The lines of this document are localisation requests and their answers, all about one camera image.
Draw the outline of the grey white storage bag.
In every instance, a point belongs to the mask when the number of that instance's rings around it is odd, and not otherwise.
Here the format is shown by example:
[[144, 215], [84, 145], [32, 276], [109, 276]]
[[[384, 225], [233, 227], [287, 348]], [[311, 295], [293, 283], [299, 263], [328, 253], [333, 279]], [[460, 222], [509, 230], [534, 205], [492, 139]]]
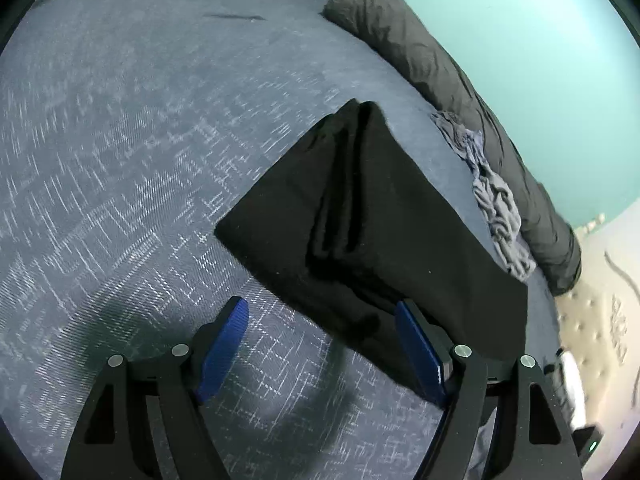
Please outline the grey white storage bag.
[[544, 367], [544, 376], [550, 382], [570, 430], [587, 426], [586, 396], [574, 356], [568, 350], [559, 348], [555, 361]]

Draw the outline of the dark grey rolled duvet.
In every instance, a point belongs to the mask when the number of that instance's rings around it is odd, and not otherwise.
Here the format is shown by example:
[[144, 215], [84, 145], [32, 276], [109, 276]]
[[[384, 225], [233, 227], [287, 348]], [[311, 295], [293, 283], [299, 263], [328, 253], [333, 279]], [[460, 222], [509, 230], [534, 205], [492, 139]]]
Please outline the dark grey rolled duvet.
[[570, 225], [526, 167], [498, 117], [469, 77], [426, 29], [405, 0], [329, 0], [325, 18], [389, 62], [436, 110], [483, 135], [489, 166], [509, 185], [521, 215], [522, 237], [554, 296], [568, 292], [582, 272], [582, 252]]

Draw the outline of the dark grey crumpled garment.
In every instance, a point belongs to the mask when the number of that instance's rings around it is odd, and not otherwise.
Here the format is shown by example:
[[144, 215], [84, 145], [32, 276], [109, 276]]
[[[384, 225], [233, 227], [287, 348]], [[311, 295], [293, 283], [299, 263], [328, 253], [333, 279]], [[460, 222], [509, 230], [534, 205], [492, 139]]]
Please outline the dark grey crumpled garment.
[[479, 172], [480, 168], [487, 164], [483, 133], [466, 128], [458, 121], [457, 115], [449, 112], [435, 112], [431, 114], [431, 118], [450, 148], [465, 160], [473, 171]]

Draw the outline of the black sweater garment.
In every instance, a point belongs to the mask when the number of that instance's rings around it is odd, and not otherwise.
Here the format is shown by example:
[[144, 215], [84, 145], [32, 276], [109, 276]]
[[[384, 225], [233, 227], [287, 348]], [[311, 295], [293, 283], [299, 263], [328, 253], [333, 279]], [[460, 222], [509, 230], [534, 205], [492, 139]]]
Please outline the black sweater garment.
[[215, 233], [282, 301], [407, 388], [418, 383], [394, 321], [404, 299], [486, 358], [525, 349], [526, 286], [495, 263], [372, 102], [317, 122]]

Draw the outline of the beige tufted headboard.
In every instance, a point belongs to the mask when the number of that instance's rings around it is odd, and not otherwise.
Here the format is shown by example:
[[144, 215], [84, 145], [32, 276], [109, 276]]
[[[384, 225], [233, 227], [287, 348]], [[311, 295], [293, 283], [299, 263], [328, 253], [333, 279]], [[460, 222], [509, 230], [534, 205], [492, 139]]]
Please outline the beige tufted headboard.
[[580, 246], [582, 275], [555, 304], [562, 347], [582, 380], [586, 422], [603, 434], [582, 476], [602, 479], [639, 422], [639, 218], [627, 210]]

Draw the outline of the blue patterned bed sheet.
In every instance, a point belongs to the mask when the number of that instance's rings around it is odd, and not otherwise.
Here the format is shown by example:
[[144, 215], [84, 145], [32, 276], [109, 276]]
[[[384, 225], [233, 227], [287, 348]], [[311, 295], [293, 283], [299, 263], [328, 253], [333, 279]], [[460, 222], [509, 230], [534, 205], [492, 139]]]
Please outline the blue patterned bed sheet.
[[409, 479], [439, 410], [258, 283], [216, 223], [318, 120], [377, 102], [490, 245], [433, 107], [324, 0], [41, 0], [1, 55], [1, 416], [45, 479], [96, 374], [248, 330], [203, 415], [235, 479]]

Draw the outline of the light grey crumpled garment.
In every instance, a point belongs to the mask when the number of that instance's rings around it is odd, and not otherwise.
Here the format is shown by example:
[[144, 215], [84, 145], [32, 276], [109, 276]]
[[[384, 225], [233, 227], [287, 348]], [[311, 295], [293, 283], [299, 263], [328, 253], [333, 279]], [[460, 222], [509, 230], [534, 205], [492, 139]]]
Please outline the light grey crumpled garment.
[[522, 219], [513, 194], [484, 159], [471, 159], [472, 190], [489, 228], [491, 240], [506, 270], [520, 282], [526, 282], [536, 270], [529, 251], [518, 240]]

